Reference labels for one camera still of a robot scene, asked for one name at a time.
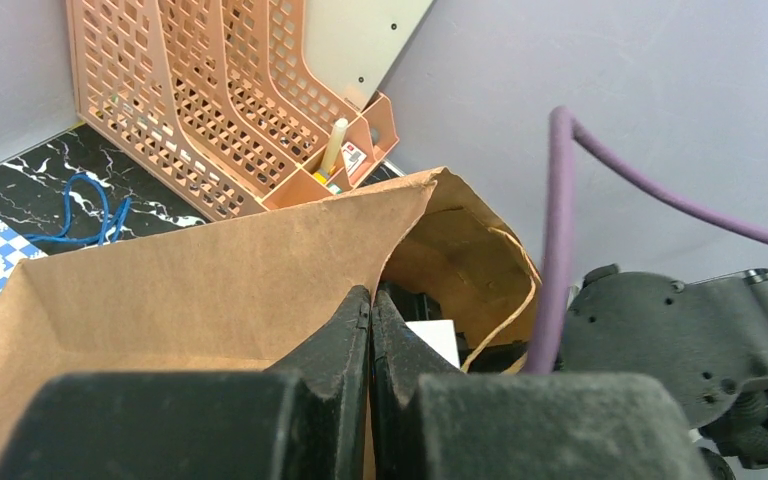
orange plastic basket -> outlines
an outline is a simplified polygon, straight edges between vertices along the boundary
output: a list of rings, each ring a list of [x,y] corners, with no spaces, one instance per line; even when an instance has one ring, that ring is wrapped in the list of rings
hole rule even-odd
[[[210,219],[355,188],[398,142],[386,96],[358,112],[310,74],[303,0],[67,4],[78,114]],[[367,158],[348,175],[338,155],[326,186],[339,118]]]

purple cable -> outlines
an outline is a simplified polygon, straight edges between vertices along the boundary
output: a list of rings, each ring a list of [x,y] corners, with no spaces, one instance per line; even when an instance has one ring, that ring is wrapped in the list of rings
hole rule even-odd
[[[555,108],[550,119],[543,290],[537,302],[537,320],[529,342],[528,357],[522,368],[522,372],[538,374],[552,372],[564,328],[572,271],[573,141],[614,173],[657,200],[703,222],[768,245],[767,229],[711,211],[647,179],[581,126],[566,107]]]

